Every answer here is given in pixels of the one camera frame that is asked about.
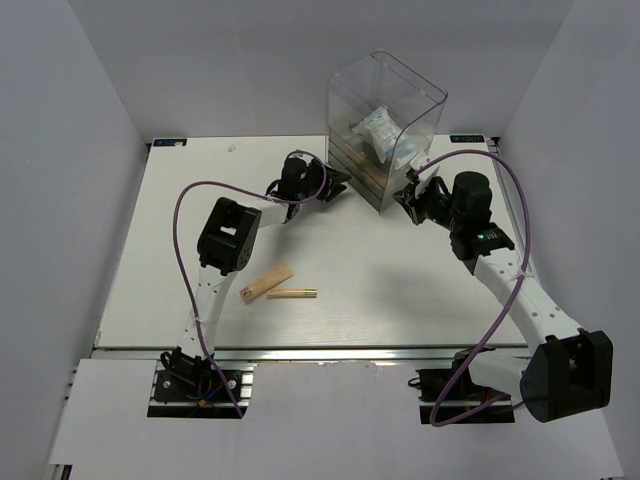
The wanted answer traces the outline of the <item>cotton pad pack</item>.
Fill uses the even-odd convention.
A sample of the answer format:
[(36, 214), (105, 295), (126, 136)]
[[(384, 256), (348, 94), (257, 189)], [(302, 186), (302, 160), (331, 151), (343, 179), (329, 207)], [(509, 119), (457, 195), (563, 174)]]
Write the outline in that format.
[(423, 148), (410, 141), (402, 141), (395, 147), (393, 153), (393, 166), (396, 170), (403, 168), (414, 161), (420, 163), (427, 157)]
[(400, 127), (391, 118), (385, 106), (378, 107), (363, 118), (351, 128), (351, 131), (371, 142), (381, 163), (393, 155), (396, 142), (401, 134)]

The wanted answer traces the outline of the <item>clear acrylic organizer box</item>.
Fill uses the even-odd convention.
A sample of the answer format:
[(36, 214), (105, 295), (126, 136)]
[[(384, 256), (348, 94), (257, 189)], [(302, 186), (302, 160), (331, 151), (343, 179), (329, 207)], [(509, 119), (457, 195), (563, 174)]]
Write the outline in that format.
[(327, 160), (382, 213), (428, 159), (448, 92), (396, 56), (376, 51), (327, 85)]

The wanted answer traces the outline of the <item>beige foundation tube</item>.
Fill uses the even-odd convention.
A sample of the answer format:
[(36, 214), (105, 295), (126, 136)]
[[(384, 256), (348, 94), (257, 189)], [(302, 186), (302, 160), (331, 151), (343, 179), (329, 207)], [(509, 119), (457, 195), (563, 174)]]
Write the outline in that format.
[(240, 298), (246, 305), (249, 305), (267, 291), (282, 284), (293, 276), (293, 270), (286, 263), (279, 263), (259, 276), (252, 283), (245, 286), (240, 291)]

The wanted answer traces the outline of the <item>gold slim concealer stick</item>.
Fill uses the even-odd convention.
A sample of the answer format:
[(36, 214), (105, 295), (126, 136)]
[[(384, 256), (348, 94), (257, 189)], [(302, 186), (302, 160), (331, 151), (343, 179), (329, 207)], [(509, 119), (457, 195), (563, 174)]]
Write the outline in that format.
[(311, 288), (277, 288), (267, 292), (268, 299), (314, 299), (317, 295), (318, 291)]

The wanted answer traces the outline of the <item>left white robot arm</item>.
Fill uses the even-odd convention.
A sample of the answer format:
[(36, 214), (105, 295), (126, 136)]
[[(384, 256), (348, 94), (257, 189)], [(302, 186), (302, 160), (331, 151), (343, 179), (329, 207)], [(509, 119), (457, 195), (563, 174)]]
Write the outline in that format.
[[(184, 341), (179, 345), (182, 353), (215, 364), (215, 336), (224, 303), (238, 273), (249, 263), (259, 230), (290, 222), (304, 204), (334, 200), (346, 190), (349, 180), (349, 174), (316, 155), (294, 150), (285, 157), (280, 177), (264, 194), (211, 180), (196, 181), (181, 191), (173, 211), (172, 242), (191, 306)], [(186, 195), (201, 186), (231, 190), (255, 201), (241, 204), (227, 197), (217, 199), (196, 242), (199, 270), (193, 286), (180, 252), (178, 224)]]

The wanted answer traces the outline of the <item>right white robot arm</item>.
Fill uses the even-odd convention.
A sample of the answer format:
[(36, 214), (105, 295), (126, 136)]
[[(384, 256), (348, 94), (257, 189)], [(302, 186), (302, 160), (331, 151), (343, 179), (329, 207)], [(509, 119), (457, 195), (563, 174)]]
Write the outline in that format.
[(466, 171), (448, 190), (442, 178), (423, 192), (411, 182), (394, 195), (416, 225), (430, 220), (445, 228), (454, 255), (503, 306), (530, 356), (517, 358), (482, 346), (459, 352), (438, 396), (472, 399), (484, 390), (524, 403), (547, 423), (601, 409), (610, 402), (613, 344), (603, 331), (588, 331), (566, 314), (538, 281), (519, 266), (515, 245), (491, 220), (492, 191), (486, 176)]

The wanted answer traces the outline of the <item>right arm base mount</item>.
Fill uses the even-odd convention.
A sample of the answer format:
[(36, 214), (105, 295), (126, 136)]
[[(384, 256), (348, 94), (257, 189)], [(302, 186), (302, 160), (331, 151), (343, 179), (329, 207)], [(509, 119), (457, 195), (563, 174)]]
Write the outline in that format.
[[(407, 381), (407, 386), (418, 393), (420, 422), (430, 425), (430, 415), (441, 390), (449, 380), (451, 368), (427, 368), (417, 370)], [(459, 421), (459, 424), (513, 424), (514, 407), (511, 397), (489, 387), (476, 386), (465, 373), (447, 394), (436, 415), (437, 422), (444, 422), (462, 415), (497, 397), (498, 400), (483, 411)]]

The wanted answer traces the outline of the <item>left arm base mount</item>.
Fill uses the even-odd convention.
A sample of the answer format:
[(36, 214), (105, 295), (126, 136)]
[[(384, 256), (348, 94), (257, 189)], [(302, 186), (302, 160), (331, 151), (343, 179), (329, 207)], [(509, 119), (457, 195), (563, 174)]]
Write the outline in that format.
[(238, 420), (248, 408), (252, 385), (251, 370), (216, 370), (208, 359), (175, 348), (160, 354), (147, 416)]

